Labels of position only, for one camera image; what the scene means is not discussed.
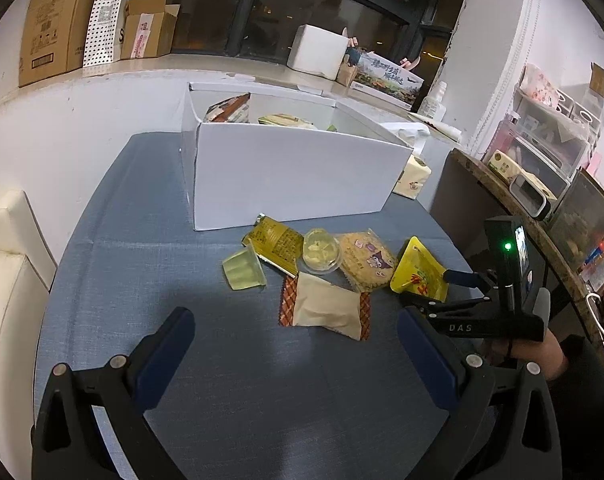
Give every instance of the silver bolt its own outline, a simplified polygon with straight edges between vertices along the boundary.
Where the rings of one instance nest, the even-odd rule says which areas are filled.
[[[539,373],[542,371],[540,365],[533,363],[532,361],[526,365],[526,369],[533,375],[539,375]]]
[[[466,363],[472,368],[479,368],[482,366],[483,362],[484,361],[482,358],[477,354],[470,354],[466,356]]]
[[[58,363],[53,367],[53,375],[60,377],[66,373],[66,365],[64,363]]]
[[[109,364],[111,368],[122,368],[127,363],[127,358],[124,355],[116,355],[111,358]]]

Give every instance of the open white box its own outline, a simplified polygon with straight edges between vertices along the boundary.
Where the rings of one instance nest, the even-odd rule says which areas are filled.
[[[208,108],[251,93],[249,124],[204,123]],[[258,124],[290,114],[320,130]],[[333,125],[337,132],[325,129]],[[194,82],[185,96],[181,158],[197,231],[380,211],[413,149],[345,103],[236,80]]]

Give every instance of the large cardboard box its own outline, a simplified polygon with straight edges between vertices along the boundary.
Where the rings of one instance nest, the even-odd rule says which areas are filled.
[[[166,5],[166,0],[129,0],[122,59],[168,54],[178,12],[179,5]]]
[[[93,0],[31,0],[20,51],[19,85],[82,66]]]
[[[203,122],[211,105],[246,92],[248,124]],[[258,124],[274,113],[310,121],[318,130]],[[253,225],[260,213],[288,221],[380,211],[413,152],[349,100],[239,77],[192,82],[181,130],[197,231]]]

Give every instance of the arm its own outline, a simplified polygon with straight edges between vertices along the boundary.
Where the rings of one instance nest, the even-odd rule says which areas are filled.
[[[505,354],[508,344],[493,343]],[[550,332],[542,343],[515,341],[512,356],[537,362],[549,381],[562,443],[564,478],[604,480],[604,367],[588,341]]]

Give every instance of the chair seat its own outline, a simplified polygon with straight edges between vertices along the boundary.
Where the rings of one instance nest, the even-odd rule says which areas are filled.
[[[24,254],[0,251],[0,460],[31,477],[33,374],[48,292]]]

